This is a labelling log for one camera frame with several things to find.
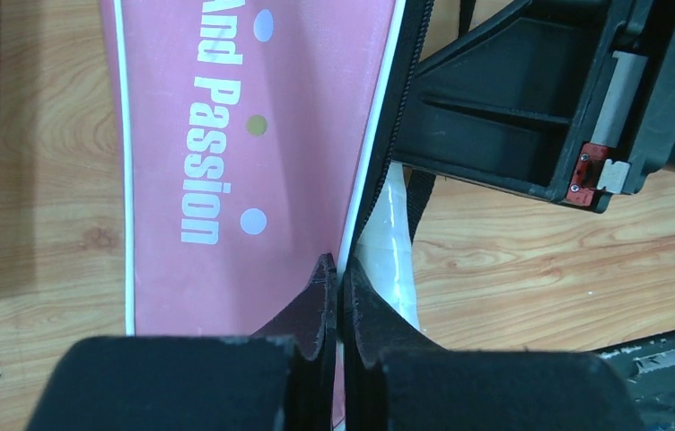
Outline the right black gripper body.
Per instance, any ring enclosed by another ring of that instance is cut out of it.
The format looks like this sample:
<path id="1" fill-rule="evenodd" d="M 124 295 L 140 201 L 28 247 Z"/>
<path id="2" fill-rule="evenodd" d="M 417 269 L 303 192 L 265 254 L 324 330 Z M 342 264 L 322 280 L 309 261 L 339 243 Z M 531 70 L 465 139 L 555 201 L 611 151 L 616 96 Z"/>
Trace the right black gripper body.
<path id="1" fill-rule="evenodd" d="M 422 60 L 396 161 L 601 213 L 675 172 L 675 1 L 513 1 Z"/>

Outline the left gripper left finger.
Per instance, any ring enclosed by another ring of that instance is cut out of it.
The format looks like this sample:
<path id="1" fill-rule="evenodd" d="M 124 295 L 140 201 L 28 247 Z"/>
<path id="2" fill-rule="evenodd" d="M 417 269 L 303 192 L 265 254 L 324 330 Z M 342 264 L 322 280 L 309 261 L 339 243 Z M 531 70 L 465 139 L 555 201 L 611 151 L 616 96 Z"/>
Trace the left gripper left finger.
<path id="1" fill-rule="evenodd" d="M 337 338 L 336 268 L 249 336 L 93 337 L 49 377 L 30 430 L 328 430 Z"/>

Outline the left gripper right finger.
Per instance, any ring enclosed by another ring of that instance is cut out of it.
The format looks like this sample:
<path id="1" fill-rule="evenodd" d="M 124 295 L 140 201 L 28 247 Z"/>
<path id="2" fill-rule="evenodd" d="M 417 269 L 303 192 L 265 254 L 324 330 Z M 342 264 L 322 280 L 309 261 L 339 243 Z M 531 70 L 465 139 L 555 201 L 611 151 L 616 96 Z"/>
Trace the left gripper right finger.
<path id="1" fill-rule="evenodd" d="M 358 259 L 343 276 L 349 430 L 640 430 L 626 386 L 592 353 L 456 351 L 408 323 Z"/>

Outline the pink racket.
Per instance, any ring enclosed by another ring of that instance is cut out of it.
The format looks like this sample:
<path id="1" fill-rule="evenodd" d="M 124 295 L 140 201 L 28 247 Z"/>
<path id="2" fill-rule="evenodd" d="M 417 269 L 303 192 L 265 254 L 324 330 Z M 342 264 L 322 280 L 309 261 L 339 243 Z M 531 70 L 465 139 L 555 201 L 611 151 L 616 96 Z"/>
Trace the pink racket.
<path id="1" fill-rule="evenodd" d="M 391 163 L 355 249 L 376 293 L 407 323 L 420 329 L 402 165 Z"/>

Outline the pink racket cover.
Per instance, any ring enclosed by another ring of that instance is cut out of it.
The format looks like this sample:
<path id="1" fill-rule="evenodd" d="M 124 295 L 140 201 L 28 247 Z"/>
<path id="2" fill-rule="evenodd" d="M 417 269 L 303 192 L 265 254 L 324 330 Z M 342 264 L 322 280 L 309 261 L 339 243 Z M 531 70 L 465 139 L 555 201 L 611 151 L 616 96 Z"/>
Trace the pink racket cover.
<path id="1" fill-rule="evenodd" d="M 385 182 L 428 1 L 104 1 L 125 336 L 249 336 L 339 284 Z M 338 332 L 332 426 L 346 426 Z"/>

